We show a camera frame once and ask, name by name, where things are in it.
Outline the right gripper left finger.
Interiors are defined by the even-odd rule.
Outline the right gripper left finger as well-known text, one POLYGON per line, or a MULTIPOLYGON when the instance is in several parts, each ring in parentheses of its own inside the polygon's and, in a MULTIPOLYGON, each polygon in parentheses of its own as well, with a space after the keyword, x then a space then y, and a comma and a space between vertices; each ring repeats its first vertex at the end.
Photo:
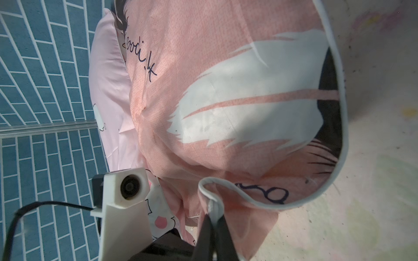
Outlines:
POLYGON ((213 238, 214 231, 212 222, 210 217, 205 215, 191 261, 213 261, 213 238))

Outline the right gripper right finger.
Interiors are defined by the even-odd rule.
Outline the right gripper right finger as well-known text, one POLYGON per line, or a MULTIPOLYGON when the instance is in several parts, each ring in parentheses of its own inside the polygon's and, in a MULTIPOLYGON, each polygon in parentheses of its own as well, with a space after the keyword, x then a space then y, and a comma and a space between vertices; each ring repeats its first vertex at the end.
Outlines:
POLYGON ((226 219, 222 216, 214 227, 217 261, 239 261, 226 219))

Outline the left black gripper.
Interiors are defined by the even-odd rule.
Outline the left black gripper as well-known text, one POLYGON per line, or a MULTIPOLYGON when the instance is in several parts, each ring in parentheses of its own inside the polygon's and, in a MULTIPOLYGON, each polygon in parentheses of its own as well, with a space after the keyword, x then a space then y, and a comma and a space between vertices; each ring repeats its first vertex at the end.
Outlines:
POLYGON ((129 261, 190 261, 194 246, 183 241, 176 228, 153 241, 129 261))

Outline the salmon pink feather pillow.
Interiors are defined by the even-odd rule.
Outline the salmon pink feather pillow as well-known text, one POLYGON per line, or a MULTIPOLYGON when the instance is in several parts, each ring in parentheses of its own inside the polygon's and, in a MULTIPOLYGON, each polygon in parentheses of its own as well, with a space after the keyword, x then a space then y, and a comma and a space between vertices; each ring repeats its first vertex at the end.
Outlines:
POLYGON ((344 70, 322 1, 115 1, 138 145, 171 211, 225 219, 251 259, 347 156, 344 70))

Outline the light pink cartoon pillow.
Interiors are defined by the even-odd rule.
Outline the light pink cartoon pillow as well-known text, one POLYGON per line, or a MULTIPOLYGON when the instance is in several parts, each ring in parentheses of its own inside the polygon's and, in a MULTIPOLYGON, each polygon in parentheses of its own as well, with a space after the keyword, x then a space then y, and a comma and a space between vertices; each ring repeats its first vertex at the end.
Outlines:
MULTIPOLYGON (((104 9, 90 51, 89 89, 94 115, 109 171, 147 168, 130 112, 132 83, 128 75, 115 14, 104 9)), ((154 240, 169 230, 178 230, 181 239, 191 245, 194 237, 186 230, 185 220, 174 215, 166 201, 160 182, 147 171, 150 189, 146 202, 151 235, 154 240)))

